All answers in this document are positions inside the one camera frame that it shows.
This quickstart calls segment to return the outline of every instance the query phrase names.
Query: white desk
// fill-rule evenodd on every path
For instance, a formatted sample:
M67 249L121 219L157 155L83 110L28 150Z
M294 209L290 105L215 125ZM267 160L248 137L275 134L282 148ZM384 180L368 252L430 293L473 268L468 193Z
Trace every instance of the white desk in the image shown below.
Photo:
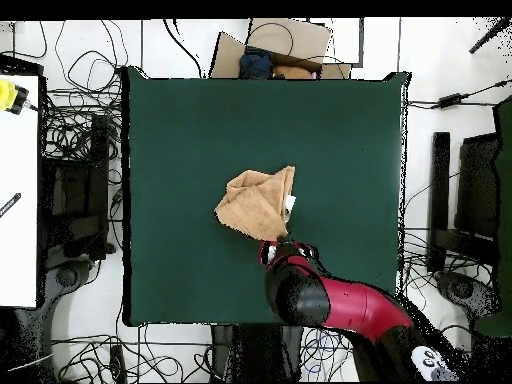
M36 76L0 75L29 90L38 104ZM21 199L0 218L0 306L35 307L37 285L38 114L0 112L0 207Z

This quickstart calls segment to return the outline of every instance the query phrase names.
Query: brown towel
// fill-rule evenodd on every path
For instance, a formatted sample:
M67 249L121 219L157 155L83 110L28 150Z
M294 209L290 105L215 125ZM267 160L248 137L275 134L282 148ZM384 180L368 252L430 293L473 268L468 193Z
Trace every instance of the brown towel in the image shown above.
M286 196L292 192L295 168L277 174L245 171L228 182L226 195L215 208L219 221L256 240L276 241L287 234Z

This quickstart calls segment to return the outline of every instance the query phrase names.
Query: floor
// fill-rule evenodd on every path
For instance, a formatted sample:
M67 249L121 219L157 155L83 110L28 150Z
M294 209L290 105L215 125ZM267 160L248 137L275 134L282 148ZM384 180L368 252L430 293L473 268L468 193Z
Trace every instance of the floor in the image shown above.
M356 62L358 51L357 25L350 19L322 18L328 26L335 29L337 57L345 62ZM140 21L115 21L121 33L108 21L105 21L112 33L116 46L118 62L142 66L150 77L197 77L197 69L165 31L161 20L144 21L143 42L141 43ZM492 40L478 52L468 53L473 44L485 33L490 20L484 18L365 18L364 20L364 61L363 67L353 69L352 79L382 79L390 72L408 71L412 73L409 87L409 100L414 102L435 102L439 97L453 93L469 93L485 88L503 79L511 78L511 33L506 32ZM17 24L16 51L40 55L44 49L41 28L38 22L22 22ZM200 66L208 72L219 31L225 31L235 38L244 40L247 31L247 20L179 20L179 30L183 43L197 55ZM100 21L69 21L62 29L62 22L43 22L48 43L46 55L36 60L45 66L48 88L68 88L57 52L66 69L69 69L76 58L86 50L96 49L105 55L111 55L110 40ZM125 54L122 41L126 46ZM0 51L11 50L12 36L0 32ZM72 77L77 81L88 78L89 65L82 64L72 70ZM91 85L101 86L108 81L111 70L98 63L91 74ZM512 86L494 88L478 94L467 101L476 103L497 103L512 94ZM418 107L408 109L408 158L406 177L406 199L429 184L430 145L432 134L436 131L451 133L450 168L458 170L458 151L465 137L494 131L491 106L465 105L447 110L424 110ZM457 178L450 180L450 223L453 224L456 204L455 190ZM411 201L406 210L406 240L424 243L414 238L425 239L427 226L428 190ZM112 232L109 241L115 244ZM411 246L411 250L422 250ZM415 267L414 272L425 275L425 270ZM77 292L63 298L55 313L53 322L54 340L75 339L73 343L62 343L54 346L54 363L57 368L67 364L70 358L80 352L88 337L115 334L116 317L119 313L122 294L122 254L117 252L108 257L93 284L80 288ZM486 281L487 276L480 276ZM411 286L410 298L438 328L449 324L467 325L462 310L443 300L435 287L422 283ZM120 337L134 343L138 349L138 329L127 328L119 323ZM469 348L468 334L461 329L451 329L446 336L456 346ZM210 329L207 325L150 325L147 329L147 341L141 344L140 351L148 356L148 346L155 356L174 357L185 375L197 368L195 354L203 354L210 341ZM348 349L336 349L337 342L315 331L305 332L304 345L310 353L311 349L321 345L320 354L308 359L303 368L303 381L323 381L332 377L332 381L357 381L357 375ZM98 353L108 362L108 352L99 349ZM137 366L135 355L125 352L127 367ZM169 375L168 381L179 381L181 371L173 360L164 360L159 368ZM140 365L140 372L145 373L141 382L161 382L162 379L151 371L146 364ZM70 378L84 375L80 367L70 368ZM199 370L192 374L187 382L205 382L208 375Z

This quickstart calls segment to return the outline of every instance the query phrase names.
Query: yellow tool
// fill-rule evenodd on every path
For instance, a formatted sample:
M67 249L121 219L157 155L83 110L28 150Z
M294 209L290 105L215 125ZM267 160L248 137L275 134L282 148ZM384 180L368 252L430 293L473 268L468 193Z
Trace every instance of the yellow tool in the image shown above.
M0 111L5 110L15 115L19 115L24 107L37 111L37 107L28 101L27 96L26 88L0 79Z

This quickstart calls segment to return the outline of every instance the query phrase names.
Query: green mat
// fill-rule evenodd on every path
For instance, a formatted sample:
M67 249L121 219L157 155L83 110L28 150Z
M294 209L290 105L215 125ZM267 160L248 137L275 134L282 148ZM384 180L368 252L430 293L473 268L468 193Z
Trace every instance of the green mat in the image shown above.
M331 273L395 292L408 74L249 81L123 72L125 323L275 322L259 242L213 212L247 169L295 166L292 237L316 245Z

